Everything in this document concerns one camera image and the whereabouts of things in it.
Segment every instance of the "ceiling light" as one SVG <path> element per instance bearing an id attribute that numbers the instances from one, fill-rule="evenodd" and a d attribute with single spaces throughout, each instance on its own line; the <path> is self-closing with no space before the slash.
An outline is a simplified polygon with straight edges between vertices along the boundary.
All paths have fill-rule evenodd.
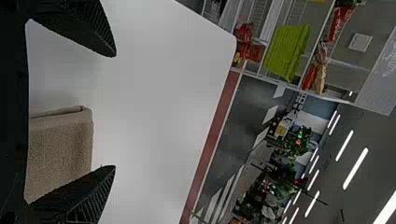
<path id="1" fill-rule="evenodd" d="M 311 169 L 310 169 L 309 172 L 308 172 L 309 175 L 310 175 L 310 174 L 312 173 L 312 171 L 314 170 L 315 165 L 316 165 L 317 162 L 318 162 L 318 159 L 319 159 L 319 155 L 317 155 L 317 158 L 315 159 L 314 163 L 312 164 Z"/>
<path id="2" fill-rule="evenodd" d="M 332 121 L 334 120 L 335 115 L 337 115 L 337 111 L 334 111 L 334 113 L 332 114 L 332 118 L 330 119 L 330 122 L 329 122 L 329 124 L 327 125 L 327 128 L 330 128 L 330 126 L 332 126 Z"/>
<path id="3" fill-rule="evenodd" d="M 338 152 L 337 157 L 335 158 L 335 161 L 339 161 L 340 160 L 340 158 L 343 155 L 343 152 L 346 149 L 347 144 L 349 143 L 349 140 L 352 137 L 352 135 L 353 135 L 353 130 L 350 131 L 349 135 L 347 136 L 346 141 L 344 142 L 343 146 L 341 147 L 340 151 Z"/>
<path id="4" fill-rule="evenodd" d="M 353 176 L 356 174 L 358 171 L 359 167 L 361 166 L 361 163 L 363 162 L 364 158 L 366 157 L 367 153 L 369 152 L 369 149 L 366 147 L 361 155 L 359 156 L 358 160 L 356 161 L 355 165 L 353 166 L 352 170 L 350 171 L 349 175 L 346 178 L 346 182 L 344 182 L 343 189 L 347 189 L 347 186 L 349 185 L 350 181 L 352 180 Z"/>
<path id="5" fill-rule="evenodd" d="M 317 155 L 318 149 L 319 149 L 319 147 L 317 147 L 317 149 L 315 149 L 314 154 L 312 154 L 311 160 L 309 160 L 309 161 L 312 161 L 314 159 L 315 155 Z"/>
<path id="6" fill-rule="evenodd" d="M 312 186 L 314 185 L 315 180 L 317 179 L 319 174 L 319 170 L 317 170 L 317 172 L 314 175 L 314 178 L 312 178 L 311 183 L 309 183 L 308 189 L 307 190 L 311 190 Z"/>
<path id="7" fill-rule="evenodd" d="M 288 205 L 286 205 L 286 208 L 285 208 L 285 211 L 283 211 L 283 214 L 285 214 L 286 211 L 288 211 L 288 208 L 289 208 L 289 206 L 290 206 L 290 203 L 291 203 L 291 199 L 289 200 Z"/>
<path id="8" fill-rule="evenodd" d="M 373 224 L 385 224 L 389 220 L 390 216 L 396 209 L 396 191 L 393 193 L 392 197 L 389 199 L 385 207 L 382 209 L 379 216 L 375 219 Z"/>
<path id="9" fill-rule="evenodd" d="M 293 205 L 295 205 L 295 204 L 297 203 L 297 200 L 298 200 L 298 198 L 300 197 L 300 194 L 301 194 L 301 190 L 298 191 L 296 197 L 294 198 Z"/>
<path id="10" fill-rule="evenodd" d="M 306 209 L 305 212 L 305 217 L 308 217 L 309 213 L 311 212 L 312 207 L 314 206 L 315 202 L 317 201 L 317 198 L 319 197 L 320 191 L 317 192 L 317 194 L 315 194 L 315 198 L 312 199 L 311 204 L 309 204 L 308 209 Z"/>
<path id="11" fill-rule="evenodd" d="M 334 131 L 335 126 L 337 126 L 338 120 L 340 119 L 341 115 L 337 116 L 337 119 L 335 120 L 334 125 L 332 126 L 332 129 L 330 130 L 329 135 L 332 135 L 332 131 Z"/>
<path id="12" fill-rule="evenodd" d="M 297 213 L 300 210 L 300 208 L 297 208 L 296 211 L 294 212 L 293 216 L 291 217 L 291 220 L 289 222 L 289 224 L 293 223 L 294 219 L 297 217 Z"/>

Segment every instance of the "gray floor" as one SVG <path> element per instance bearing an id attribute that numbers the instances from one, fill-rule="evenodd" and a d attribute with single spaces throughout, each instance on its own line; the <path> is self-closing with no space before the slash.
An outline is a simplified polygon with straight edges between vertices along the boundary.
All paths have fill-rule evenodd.
<path id="1" fill-rule="evenodd" d="M 177 1 L 196 13 L 201 13 L 204 4 L 203 0 L 177 0 Z"/>
<path id="2" fill-rule="evenodd" d="M 294 91 L 286 90 L 283 97 L 274 99 L 275 91 L 273 84 L 242 78 L 196 207 L 196 211 L 204 208 L 203 217 L 212 197 L 246 163 L 257 135 L 263 130 L 267 111 L 275 105 L 278 111 L 286 109 L 293 98 Z"/>

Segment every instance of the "store shelf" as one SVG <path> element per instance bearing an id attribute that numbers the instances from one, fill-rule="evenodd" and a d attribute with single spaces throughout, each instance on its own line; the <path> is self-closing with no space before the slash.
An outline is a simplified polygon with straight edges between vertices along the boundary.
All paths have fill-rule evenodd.
<path id="1" fill-rule="evenodd" d="M 261 76 L 260 77 L 260 76 L 257 76 L 257 74 L 249 72 L 248 70 L 244 70 L 242 68 L 233 67 L 233 68 L 231 68 L 231 70 L 236 72 L 236 73 L 240 73 L 240 74 L 243 74 L 245 76 L 248 76 L 248 77 L 254 77 L 254 78 L 257 78 L 259 80 L 262 80 L 262 81 L 265 81 L 265 82 L 268 82 L 268 83 L 272 83 L 274 85 L 283 85 L 283 86 L 285 86 L 286 89 L 297 91 L 297 92 L 301 92 L 301 93 L 305 93 L 307 95 L 316 97 L 316 98 L 321 99 L 321 100 L 331 101 L 331 102 L 336 102 L 336 103 L 339 103 L 339 104 L 346 104 L 346 105 L 351 105 L 352 104 L 348 100 L 343 100 L 343 99 L 341 99 L 341 97 L 330 95 L 327 92 L 324 92 L 323 94 L 318 95 L 314 91 L 311 91 L 311 90 L 303 91 L 303 90 L 299 89 L 297 85 L 282 81 L 280 79 L 276 79 L 275 77 L 271 77 L 271 76 Z"/>
<path id="2" fill-rule="evenodd" d="M 305 67 L 304 67 L 303 75 L 302 75 L 302 77 L 300 78 L 300 81 L 299 81 L 299 84 L 298 84 L 298 88 L 299 88 L 299 89 L 301 88 L 301 86 L 302 86 L 302 84 L 303 84 L 303 81 L 304 81 L 304 79 L 305 79 L 305 76 L 306 76 L 306 74 L 308 73 L 308 69 L 309 69 L 311 63 L 313 62 L 314 53 L 315 53 L 315 48 L 316 48 L 316 46 L 318 45 L 319 41 L 320 41 L 320 40 L 322 39 L 322 37 L 323 37 L 324 31 L 325 31 L 325 28 L 326 28 L 326 24 L 328 23 L 329 18 L 330 18 L 331 15 L 332 15 L 332 9 L 334 8 L 334 5 L 335 5 L 335 0 L 332 0 L 332 4 L 331 4 L 331 6 L 330 6 L 330 8 L 329 8 L 329 11 L 328 11 L 328 14 L 327 14 L 327 16 L 326 16 L 326 20 L 323 22 L 323 25 L 322 25 L 322 27 L 321 27 L 321 29 L 320 29 L 320 32 L 319 32 L 319 34 L 318 34 L 318 37 L 317 37 L 317 39 L 316 39 L 316 41 L 315 41 L 314 50 L 312 50 L 311 53 L 309 54 L 308 63 L 307 63 L 307 64 L 305 65 Z"/>

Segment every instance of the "merchandise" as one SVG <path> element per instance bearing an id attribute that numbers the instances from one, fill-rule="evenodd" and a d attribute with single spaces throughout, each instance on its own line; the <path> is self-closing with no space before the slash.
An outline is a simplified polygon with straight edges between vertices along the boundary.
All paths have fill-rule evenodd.
<path id="1" fill-rule="evenodd" d="M 244 23 L 238 29 L 235 29 L 234 32 L 236 38 L 239 41 L 248 43 L 253 41 L 253 34 L 254 34 L 254 23 Z"/>
<path id="2" fill-rule="evenodd" d="M 321 95 L 324 89 L 324 78 L 326 77 L 326 65 L 321 64 L 318 69 L 317 77 L 315 78 L 313 89 L 314 91 Z"/>
<path id="3" fill-rule="evenodd" d="M 260 63 L 262 61 L 262 56 L 264 55 L 264 51 L 265 51 L 264 45 L 251 45 L 250 55 L 248 56 L 248 58 L 255 63 Z"/>
<path id="4" fill-rule="evenodd" d="M 303 90 L 309 90 L 312 87 L 312 84 L 314 83 L 315 77 L 318 72 L 318 67 L 315 64 L 311 64 L 311 67 L 309 68 L 309 72 L 306 75 L 304 84 L 303 84 Z"/>
<path id="5" fill-rule="evenodd" d="M 327 49 L 325 42 L 321 41 L 318 43 L 318 47 L 315 49 L 315 61 L 318 64 L 325 64 L 328 51 L 329 50 Z"/>
<path id="6" fill-rule="evenodd" d="M 337 37 L 337 31 L 340 27 L 341 23 L 341 11 L 339 8 L 337 8 L 334 11 L 334 17 L 332 18 L 332 27 L 330 28 L 330 33 L 329 33 L 329 42 L 333 42 L 336 37 Z"/>

